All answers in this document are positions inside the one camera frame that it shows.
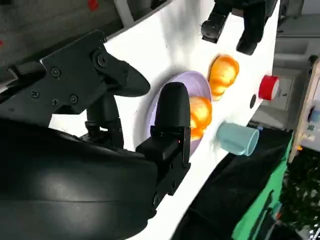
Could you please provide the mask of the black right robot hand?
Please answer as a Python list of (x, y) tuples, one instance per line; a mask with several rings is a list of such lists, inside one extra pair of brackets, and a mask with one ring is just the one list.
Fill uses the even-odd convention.
[(150, 137), (124, 149), (116, 96), (151, 86), (90, 32), (0, 94), (0, 237), (124, 240), (146, 228), (190, 169), (186, 86), (162, 88)]

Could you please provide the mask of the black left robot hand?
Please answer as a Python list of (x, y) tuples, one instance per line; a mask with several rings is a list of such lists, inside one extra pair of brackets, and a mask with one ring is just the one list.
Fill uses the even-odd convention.
[(252, 55), (263, 38), (265, 25), (272, 16), (276, 4), (276, 0), (216, 0), (208, 19), (201, 25), (202, 39), (216, 44), (228, 16), (233, 10), (237, 10), (241, 12), (244, 30), (236, 50)]

